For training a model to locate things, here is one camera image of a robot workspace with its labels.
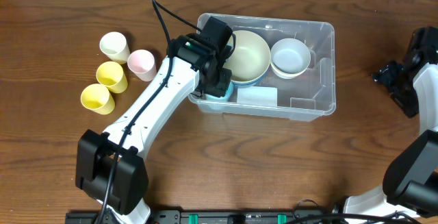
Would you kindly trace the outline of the light blue plastic cup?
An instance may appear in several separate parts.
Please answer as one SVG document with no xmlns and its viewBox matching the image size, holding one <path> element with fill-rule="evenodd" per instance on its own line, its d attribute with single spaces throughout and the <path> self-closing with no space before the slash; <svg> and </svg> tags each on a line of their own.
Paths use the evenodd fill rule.
<svg viewBox="0 0 438 224">
<path fill-rule="evenodd" d="M 233 94 L 233 90 L 234 90 L 234 85 L 231 82 L 229 84 L 229 87 L 227 88 L 227 91 L 225 92 L 225 96 L 215 97 L 213 95 L 205 95 L 205 99 L 210 100 L 210 101 L 228 101 L 230 99 L 231 95 Z"/>
</svg>

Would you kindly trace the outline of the beige large bowl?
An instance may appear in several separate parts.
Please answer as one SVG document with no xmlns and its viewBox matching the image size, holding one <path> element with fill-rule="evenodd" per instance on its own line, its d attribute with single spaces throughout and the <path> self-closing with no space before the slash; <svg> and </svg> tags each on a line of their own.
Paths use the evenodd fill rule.
<svg viewBox="0 0 438 224">
<path fill-rule="evenodd" d="M 247 80 L 258 78 L 270 67 L 271 53 L 267 42 L 255 32 L 237 30 L 227 43 L 234 51 L 224 64 L 232 76 Z"/>
</svg>

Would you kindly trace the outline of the dark blue large bowl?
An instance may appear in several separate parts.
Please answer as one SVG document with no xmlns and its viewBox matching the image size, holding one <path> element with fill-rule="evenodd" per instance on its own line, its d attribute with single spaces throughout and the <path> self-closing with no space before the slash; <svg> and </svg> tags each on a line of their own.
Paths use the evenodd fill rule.
<svg viewBox="0 0 438 224">
<path fill-rule="evenodd" d="M 256 85 L 258 82 L 260 82 L 260 79 L 254 79 L 253 81 L 247 81 L 247 82 L 240 82 L 240 81 L 232 80 L 231 82 L 233 83 L 233 85 L 236 88 L 249 88 L 249 87 Z"/>
</svg>

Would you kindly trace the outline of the pink plastic cup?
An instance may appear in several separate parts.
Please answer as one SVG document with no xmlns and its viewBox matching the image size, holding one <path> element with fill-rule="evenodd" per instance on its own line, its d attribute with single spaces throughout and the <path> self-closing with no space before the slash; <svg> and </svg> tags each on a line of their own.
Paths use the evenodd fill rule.
<svg viewBox="0 0 438 224">
<path fill-rule="evenodd" d="M 150 82 L 157 74 L 155 58 L 150 51 L 139 49 L 131 53 L 127 65 L 139 79 Z"/>
</svg>

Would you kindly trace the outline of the grey small bowl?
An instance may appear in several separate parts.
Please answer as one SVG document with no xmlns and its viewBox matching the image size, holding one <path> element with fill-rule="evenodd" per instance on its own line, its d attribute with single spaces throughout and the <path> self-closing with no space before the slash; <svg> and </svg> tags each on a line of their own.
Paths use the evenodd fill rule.
<svg viewBox="0 0 438 224">
<path fill-rule="evenodd" d="M 287 75 L 300 75 L 311 62 L 311 52 L 305 43 L 294 38 L 285 38 L 271 48 L 271 63 Z"/>
</svg>

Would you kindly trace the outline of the cream plastic cup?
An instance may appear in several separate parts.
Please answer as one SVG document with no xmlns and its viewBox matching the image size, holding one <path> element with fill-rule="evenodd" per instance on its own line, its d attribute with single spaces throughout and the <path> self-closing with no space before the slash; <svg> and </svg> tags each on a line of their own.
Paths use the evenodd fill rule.
<svg viewBox="0 0 438 224">
<path fill-rule="evenodd" d="M 112 61 L 126 64 L 131 54 L 127 39 L 120 32 L 109 32 L 99 42 L 100 50 Z"/>
</svg>

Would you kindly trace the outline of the yellow plastic cup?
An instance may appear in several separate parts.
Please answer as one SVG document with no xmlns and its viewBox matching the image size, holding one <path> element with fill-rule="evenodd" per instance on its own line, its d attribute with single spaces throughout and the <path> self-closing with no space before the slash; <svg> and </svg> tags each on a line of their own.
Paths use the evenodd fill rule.
<svg viewBox="0 0 438 224">
<path fill-rule="evenodd" d="M 125 72 L 117 62 L 102 63 L 96 70 L 96 79 L 114 93 L 122 93 L 128 87 Z"/>
<path fill-rule="evenodd" d="M 97 114 L 110 114 L 115 108 L 115 101 L 110 91 L 103 84 L 91 84 L 81 93 L 81 104 Z"/>
</svg>

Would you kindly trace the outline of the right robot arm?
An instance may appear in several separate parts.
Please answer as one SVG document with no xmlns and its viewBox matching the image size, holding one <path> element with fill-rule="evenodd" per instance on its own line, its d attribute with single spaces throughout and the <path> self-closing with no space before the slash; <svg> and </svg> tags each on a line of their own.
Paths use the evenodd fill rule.
<svg viewBox="0 0 438 224">
<path fill-rule="evenodd" d="M 420 118 L 420 135 L 387 168 L 382 185 L 348 197 L 339 208 L 354 214 L 401 217 L 437 215 L 437 28 L 412 34 L 404 62 L 391 61 L 373 75 L 404 114 Z"/>
</svg>

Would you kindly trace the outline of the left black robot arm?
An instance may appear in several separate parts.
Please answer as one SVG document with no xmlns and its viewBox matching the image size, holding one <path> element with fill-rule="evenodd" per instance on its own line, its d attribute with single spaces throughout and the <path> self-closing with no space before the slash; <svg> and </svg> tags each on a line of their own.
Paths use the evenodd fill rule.
<svg viewBox="0 0 438 224">
<path fill-rule="evenodd" d="M 77 148 L 76 186 L 102 203 L 91 223 L 110 215 L 115 223 L 145 223 L 143 196 L 149 179 L 144 162 L 156 136 L 191 93 L 225 96 L 231 70 L 224 67 L 233 30 L 210 17 L 198 33 L 170 40 L 157 74 L 133 105 L 98 134 L 87 130 Z"/>
</svg>

